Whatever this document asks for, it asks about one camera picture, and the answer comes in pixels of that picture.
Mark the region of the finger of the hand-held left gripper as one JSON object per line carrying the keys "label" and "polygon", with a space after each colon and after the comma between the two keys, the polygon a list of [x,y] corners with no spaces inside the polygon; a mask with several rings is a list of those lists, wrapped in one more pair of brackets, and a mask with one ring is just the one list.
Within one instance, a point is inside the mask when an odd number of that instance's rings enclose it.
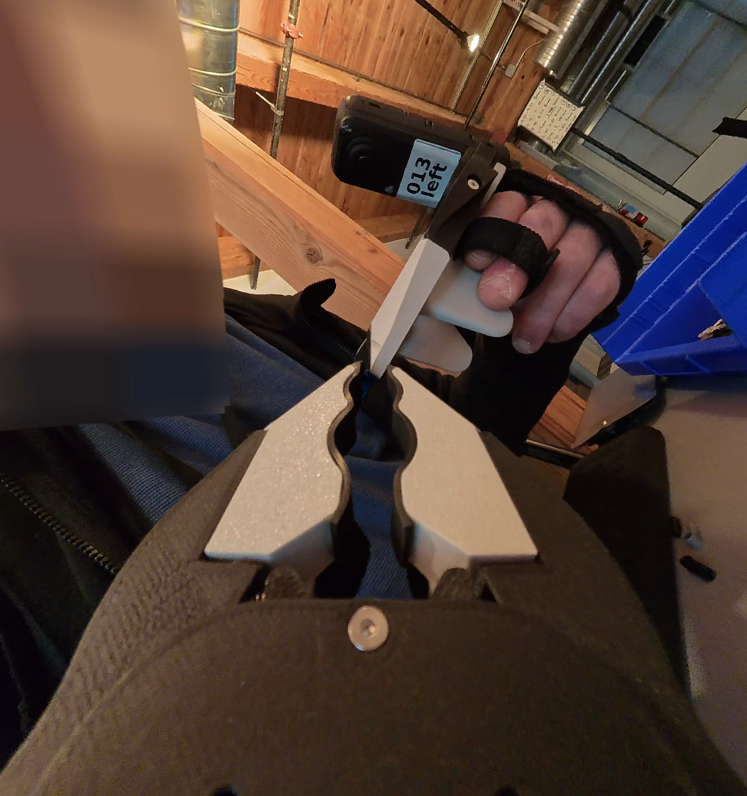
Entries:
{"label": "finger of the hand-held left gripper", "polygon": [[375,378],[385,374],[449,262],[448,251],[428,238],[416,245],[370,324],[368,371]]}

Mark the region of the blue plastic bin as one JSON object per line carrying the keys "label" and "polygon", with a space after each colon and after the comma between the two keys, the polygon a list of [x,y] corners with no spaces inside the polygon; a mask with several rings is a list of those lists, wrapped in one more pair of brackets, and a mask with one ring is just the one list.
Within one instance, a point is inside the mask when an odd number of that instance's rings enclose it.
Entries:
{"label": "blue plastic bin", "polygon": [[638,277],[595,339],[632,375],[747,374],[747,163]]}

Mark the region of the silver metal plate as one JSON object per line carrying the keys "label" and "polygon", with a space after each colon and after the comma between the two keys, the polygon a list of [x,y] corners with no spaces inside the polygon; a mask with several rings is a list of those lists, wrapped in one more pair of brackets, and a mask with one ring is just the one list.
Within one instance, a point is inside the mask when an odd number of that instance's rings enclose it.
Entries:
{"label": "silver metal plate", "polygon": [[600,446],[653,425],[665,410],[666,386],[664,376],[611,373],[592,389],[571,447]]}

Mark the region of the wall calendar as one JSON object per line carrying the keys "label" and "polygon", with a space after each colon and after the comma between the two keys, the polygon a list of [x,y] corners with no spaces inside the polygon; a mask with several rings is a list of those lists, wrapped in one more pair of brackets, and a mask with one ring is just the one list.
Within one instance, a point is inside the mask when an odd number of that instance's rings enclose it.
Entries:
{"label": "wall calendar", "polygon": [[522,111],[517,126],[556,150],[576,125],[584,106],[571,102],[542,80]]}

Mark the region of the person's left forearm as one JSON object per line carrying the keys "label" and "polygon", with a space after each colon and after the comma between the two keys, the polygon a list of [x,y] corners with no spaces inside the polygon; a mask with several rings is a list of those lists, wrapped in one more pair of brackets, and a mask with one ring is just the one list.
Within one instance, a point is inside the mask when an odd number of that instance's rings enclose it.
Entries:
{"label": "person's left forearm", "polygon": [[512,453],[526,452],[526,439],[567,380],[586,328],[565,342],[518,353],[510,335],[488,337],[459,329],[470,345],[470,366],[450,385],[447,403]]}

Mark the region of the black jacket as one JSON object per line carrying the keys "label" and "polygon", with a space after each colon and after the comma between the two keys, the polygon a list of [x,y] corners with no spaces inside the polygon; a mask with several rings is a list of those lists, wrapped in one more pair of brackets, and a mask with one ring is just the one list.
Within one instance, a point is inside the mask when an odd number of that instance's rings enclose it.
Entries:
{"label": "black jacket", "polygon": [[[225,289],[227,319],[327,378],[361,332],[328,313],[333,279],[295,296]],[[219,415],[232,451],[243,432]],[[30,733],[109,585],[149,530],[80,426],[0,432],[0,769]]]}

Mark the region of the person's left hand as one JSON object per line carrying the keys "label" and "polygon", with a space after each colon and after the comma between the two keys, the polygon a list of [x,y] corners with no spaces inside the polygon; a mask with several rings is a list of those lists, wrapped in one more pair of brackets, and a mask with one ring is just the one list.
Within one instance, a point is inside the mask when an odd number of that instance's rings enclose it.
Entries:
{"label": "person's left hand", "polygon": [[478,272],[478,300],[492,311],[511,311],[513,347],[537,353],[545,343],[567,342],[587,327],[615,299],[619,287],[617,261],[596,231],[571,221],[551,201],[518,192],[493,194],[482,210],[518,223],[538,234],[554,264],[527,298],[528,277],[517,264],[485,250],[468,252],[465,264]]}

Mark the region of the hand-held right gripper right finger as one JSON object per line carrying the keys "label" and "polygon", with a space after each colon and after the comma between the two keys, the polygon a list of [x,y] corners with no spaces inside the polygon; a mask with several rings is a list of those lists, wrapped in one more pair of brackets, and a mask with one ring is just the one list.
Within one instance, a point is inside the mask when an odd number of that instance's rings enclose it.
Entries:
{"label": "hand-held right gripper right finger", "polygon": [[446,572],[534,561],[529,535],[478,429],[399,367],[390,367],[394,546],[434,592]]}

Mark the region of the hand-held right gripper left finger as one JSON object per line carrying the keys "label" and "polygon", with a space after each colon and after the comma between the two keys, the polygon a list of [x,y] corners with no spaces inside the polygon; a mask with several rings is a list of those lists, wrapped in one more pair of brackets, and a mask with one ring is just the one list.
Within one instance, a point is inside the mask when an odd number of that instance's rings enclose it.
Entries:
{"label": "hand-held right gripper left finger", "polygon": [[211,560],[285,566],[316,592],[357,592],[362,532],[343,451],[356,436],[360,364],[308,394],[257,439],[204,554]]}

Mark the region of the silver air duct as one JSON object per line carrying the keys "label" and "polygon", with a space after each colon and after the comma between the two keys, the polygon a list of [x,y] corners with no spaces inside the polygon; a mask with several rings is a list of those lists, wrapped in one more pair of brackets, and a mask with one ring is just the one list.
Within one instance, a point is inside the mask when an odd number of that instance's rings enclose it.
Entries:
{"label": "silver air duct", "polygon": [[674,2],[558,2],[555,29],[549,30],[533,61],[567,94],[584,94],[622,60],[650,23],[665,19]]}
{"label": "silver air duct", "polygon": [[235,119],[238,1],[176,1],[194,97]]}

